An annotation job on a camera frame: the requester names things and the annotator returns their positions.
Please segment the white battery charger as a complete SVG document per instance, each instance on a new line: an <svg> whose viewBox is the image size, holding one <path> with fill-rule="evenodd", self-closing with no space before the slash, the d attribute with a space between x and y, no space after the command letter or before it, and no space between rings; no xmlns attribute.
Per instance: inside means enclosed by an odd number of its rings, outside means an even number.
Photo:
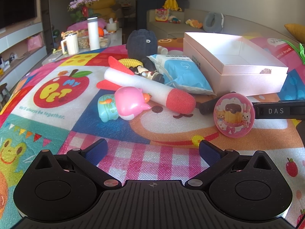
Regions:
<svg viewBox="0 0 305 229"><path fill-rule="evenodd" d="M168 49L163 46L158 46L157 54L168 55Z"/></svg>

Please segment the colourful toy package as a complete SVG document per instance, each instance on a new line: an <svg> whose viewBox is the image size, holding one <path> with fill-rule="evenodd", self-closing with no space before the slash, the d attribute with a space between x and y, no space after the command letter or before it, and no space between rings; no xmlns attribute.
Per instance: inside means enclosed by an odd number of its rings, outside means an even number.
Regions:
<svg viewBox="0 0 305 229"><path fill-rule="evenodd" d="M169 10L164 8L155 9L155 21L156 22L168 22Z"/></svg>

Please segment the snack jar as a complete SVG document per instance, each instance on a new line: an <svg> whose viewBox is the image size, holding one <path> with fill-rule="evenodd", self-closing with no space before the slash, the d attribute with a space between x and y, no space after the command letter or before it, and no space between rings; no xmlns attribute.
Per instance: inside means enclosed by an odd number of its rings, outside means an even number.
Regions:
<svg viewBox="0 0 305 229"><path fill-rule="evenodd" d="M88 30L78 30L78 46L79 49L86 49L89 48L89 36Z"/></svg>

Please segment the yellow cushion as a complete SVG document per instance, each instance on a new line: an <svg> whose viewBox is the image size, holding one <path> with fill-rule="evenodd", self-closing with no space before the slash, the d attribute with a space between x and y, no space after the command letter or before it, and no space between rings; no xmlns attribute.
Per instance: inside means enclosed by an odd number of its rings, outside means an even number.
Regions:
<svg viewBox="0 0 305 229"><path fill-rule="evenodd" d="M305 43L305 26L295 23L285 24L287 31L302 44Z"/></svg>

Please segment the pink flower bouquet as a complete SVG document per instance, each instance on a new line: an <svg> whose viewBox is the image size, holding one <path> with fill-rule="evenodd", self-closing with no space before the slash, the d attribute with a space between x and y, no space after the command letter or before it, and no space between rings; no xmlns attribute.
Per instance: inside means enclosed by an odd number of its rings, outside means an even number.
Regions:
<svg viewBox="0 0 305 229"><path fill-rule="evenodd" d="M72 22L82 22L92 17L99 17L100 14L94 12L92 5L98 0L74 0L68 5L68 11Z"/></svg>

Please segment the pink pig toy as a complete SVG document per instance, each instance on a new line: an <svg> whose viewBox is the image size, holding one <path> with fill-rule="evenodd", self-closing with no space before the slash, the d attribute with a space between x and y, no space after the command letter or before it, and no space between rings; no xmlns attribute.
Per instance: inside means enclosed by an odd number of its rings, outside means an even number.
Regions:
<svg viewBox="0 0 305 229"><path fill-rule="evenodd" d="M118 116L123 120L132 120L142 111L152 107L148 104L150 95L136 87L121 87L114 93Z"/></svg>

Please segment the round pink pudding badge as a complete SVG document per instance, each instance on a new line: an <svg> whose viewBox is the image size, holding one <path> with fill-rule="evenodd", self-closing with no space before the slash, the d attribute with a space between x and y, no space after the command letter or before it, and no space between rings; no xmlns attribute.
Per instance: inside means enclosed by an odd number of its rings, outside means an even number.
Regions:
<svg viewBox="0 0 305 229"><path fill-rule="evenodd" d="M241 138L253 127L255 109L247 97L228 93L216 102L213 116L216 127L222 134L230 138Z"/></svg>

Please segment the white red foam rocket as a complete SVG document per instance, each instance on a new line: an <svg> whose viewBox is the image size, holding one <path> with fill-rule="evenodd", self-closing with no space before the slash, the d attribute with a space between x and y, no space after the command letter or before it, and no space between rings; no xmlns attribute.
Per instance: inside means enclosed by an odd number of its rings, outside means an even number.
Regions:
<svg viewBox="0 0 305 229"><path fill-rule="evenodd" d="M176 113L190 114L195 109L195 98L189 93L138 76L112 56L108 58L108 63L103 80L96 84L97 88L116 91L121 87L131 86L152 95L153 102Z"/></svg>

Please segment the yellow corn toy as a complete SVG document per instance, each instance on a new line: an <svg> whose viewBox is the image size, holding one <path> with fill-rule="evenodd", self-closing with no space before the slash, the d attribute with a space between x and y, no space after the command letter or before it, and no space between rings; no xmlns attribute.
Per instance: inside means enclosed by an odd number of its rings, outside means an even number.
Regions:
<svg viewBox="0 0 305 229"><path fill-rule="evenodd" d="M135 68L143 65L141 61L132 58L122 58L119 60L119 62L127 68Z"/></svg>

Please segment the pink cardboard box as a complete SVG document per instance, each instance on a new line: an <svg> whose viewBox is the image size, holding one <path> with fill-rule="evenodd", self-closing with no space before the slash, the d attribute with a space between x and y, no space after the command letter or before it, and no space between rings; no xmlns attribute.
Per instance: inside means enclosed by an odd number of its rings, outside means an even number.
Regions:
<svg viewBox="0 0 305 229"><path fill-rule="evenodd" d="M278 93L287 77L286 65L242 36L186 32L183 52L197 64L217 96Z"/></svg>

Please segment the colourful cartoon play mat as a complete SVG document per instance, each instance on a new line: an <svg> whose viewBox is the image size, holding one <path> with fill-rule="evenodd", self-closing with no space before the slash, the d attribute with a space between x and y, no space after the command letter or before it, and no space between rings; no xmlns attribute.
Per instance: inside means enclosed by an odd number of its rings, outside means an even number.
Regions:
<svg viewBox="0 0 305 229"><path fill-rule="evenodd" d="M293 201L286 219L297 225L304 216L303 122L257 120L243 138L224 136L212 115L198 109L181 115L152 103L135 119L103 123L97 103L105 94L96 84L109 56L124 58L124 46L69 57L27 74L1 111L1 228L20 221L13 193L35 156L43 149L65 154L86 148L100 138L108 153L99 167L121 182L126 180L186 181L207 168L198 153L205 139L241 154L268 153L290 185Z"/></svg>

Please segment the blue white tissue pack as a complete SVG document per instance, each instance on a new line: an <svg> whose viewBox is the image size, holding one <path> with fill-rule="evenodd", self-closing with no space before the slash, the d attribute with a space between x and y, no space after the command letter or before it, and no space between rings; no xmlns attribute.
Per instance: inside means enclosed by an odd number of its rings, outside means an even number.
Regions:
<svg viewBox="0 0 305 229"><path fill-rule="evenodd" d="M163 75L164 84L196 95L214 95L209 82L197 65L184 55L154 54L148 58Z"/></svg>

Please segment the teal carrot toy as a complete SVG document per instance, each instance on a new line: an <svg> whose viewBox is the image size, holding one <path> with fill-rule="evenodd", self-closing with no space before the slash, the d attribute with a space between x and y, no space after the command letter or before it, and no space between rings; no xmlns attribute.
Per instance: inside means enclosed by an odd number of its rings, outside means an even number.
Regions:
<svg viewBox="0 0 305 229"><path fill-rule="evenodd" d="M114 94L103 95L98 99L98 114L103 123L118 119Z"/></svg>

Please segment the black television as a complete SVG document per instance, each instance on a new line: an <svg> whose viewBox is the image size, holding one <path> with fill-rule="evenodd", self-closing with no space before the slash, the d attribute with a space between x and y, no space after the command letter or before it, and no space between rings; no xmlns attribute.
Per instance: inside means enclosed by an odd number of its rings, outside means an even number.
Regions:
<svg viewBox="0 0 305 229"><path fill-rule="evenodd" d="M1 28L37 17L36 0L1 0Z"/></svg>

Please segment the orange plush toy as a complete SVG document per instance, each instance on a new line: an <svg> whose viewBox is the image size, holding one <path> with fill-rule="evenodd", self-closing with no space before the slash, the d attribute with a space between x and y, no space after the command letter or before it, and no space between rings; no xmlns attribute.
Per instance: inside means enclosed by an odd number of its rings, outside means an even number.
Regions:
<svg viewBox="0 0 305 229"><path fill-rule="evenodd" d="M203 27L203 24L195 19L188 19L186 21L186 24L193 28L198 28L198 29L201 29Z"/></svg>

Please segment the mickey mouse figurine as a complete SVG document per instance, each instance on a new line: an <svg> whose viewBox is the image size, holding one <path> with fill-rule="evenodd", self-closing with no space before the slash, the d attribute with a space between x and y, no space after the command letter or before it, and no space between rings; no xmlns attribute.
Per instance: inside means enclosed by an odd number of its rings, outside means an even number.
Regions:
<svg viewBox="0 0 305 229"><path fill-rule="evenodd" d="M157 71L149 71L139 60L131 59L131 66L129 69L138 76L164 84L164 77L162 74Z"/></svg>

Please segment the grey neck pillow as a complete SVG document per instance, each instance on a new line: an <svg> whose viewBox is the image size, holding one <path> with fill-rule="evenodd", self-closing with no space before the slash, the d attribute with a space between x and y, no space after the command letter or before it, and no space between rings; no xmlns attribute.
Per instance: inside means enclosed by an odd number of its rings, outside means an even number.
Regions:
<svg viewBox="0 0 305 229"><path fill-rule="evenodd" d="M207 33L220 33L223 30L224 15L218 12L209 12L204 18L203 29Z"/></svg>

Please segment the white tall thermos bottle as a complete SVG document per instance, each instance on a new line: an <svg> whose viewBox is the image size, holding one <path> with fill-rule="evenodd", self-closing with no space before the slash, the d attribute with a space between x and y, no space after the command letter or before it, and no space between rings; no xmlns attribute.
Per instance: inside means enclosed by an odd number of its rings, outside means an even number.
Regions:
<svg viewBox="0 0 305 229"><path fill-rule="evenodd" d="M99 32L98 32L98 18L91 17L87 19L88 36L90 50L94 51L100 48Z"/></svg>

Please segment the yellow jacket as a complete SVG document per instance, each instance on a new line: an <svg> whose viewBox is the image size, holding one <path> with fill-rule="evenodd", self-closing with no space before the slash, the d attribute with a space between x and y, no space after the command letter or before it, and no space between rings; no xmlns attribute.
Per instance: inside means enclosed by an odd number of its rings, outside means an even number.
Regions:
<svg viewBox="0 0 305 229"><path fill-rule="evenodd" d="M166 0L163 8L171 11L182 11L176 0Z"/></svg>

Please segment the tissue box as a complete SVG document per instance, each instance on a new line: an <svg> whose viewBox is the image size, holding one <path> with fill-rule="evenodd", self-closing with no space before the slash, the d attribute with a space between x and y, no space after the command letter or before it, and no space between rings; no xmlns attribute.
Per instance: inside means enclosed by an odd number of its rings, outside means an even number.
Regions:
<svg viewBox="0 0 305 229"><path fill-rule="evenodd" d="M119 22L113 18L109 18L109 22L106 26L108 32L117 31L119 29Z"/></svg>

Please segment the black plush toy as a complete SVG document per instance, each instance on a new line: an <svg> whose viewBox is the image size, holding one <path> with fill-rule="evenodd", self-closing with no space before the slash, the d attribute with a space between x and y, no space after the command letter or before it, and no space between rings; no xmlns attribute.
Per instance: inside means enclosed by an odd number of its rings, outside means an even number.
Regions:
<svg viewBox="0 0 305 229"><path fill-rule="evenodd" d="M129 58L142 60L147 56L157 54L157 37L153 31L134 30L127 39L126 49Z"/></svg>

